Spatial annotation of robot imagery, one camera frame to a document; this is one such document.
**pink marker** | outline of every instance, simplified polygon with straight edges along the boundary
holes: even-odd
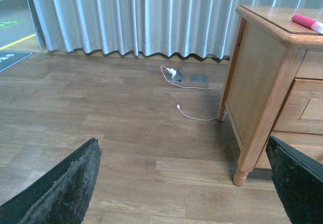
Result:
[[[297,24],[300,24],[302,26],[305,26],[308,29],[312,29],[313,31],[323,34],[323,23],[321,23],[321,22],[318,22],[316,20],[312,20],[308,17],[301,16],[299,14],[294,15],[292,17],[292,21],[294,21]]]

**curtain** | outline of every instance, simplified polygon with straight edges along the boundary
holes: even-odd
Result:
[[[322,9],[323,0],[28,0],[40,45],[104,54],[230,56],[238,5]]]

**wooden cabinet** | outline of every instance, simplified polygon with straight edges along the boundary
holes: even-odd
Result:
[[[320,10],[239,6],[236,44],[218,120],[229,115],[241,153],[233,182],[270,167],[264,148],[275,135],[323,161],[323,35],[291,21]]]

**metal floor plate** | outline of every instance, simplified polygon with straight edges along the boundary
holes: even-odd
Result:
[[[210,81],[206,75],[191,75],[191,82],[208,84]]]

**gray curtain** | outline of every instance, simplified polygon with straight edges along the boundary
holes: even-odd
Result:
[[[39,21],[35,27],[40,45],[48,50],[167,56],[179,52],[220,59],[230,56],[239,4],[323,8],[323,0],[29,1],[34,21]]]

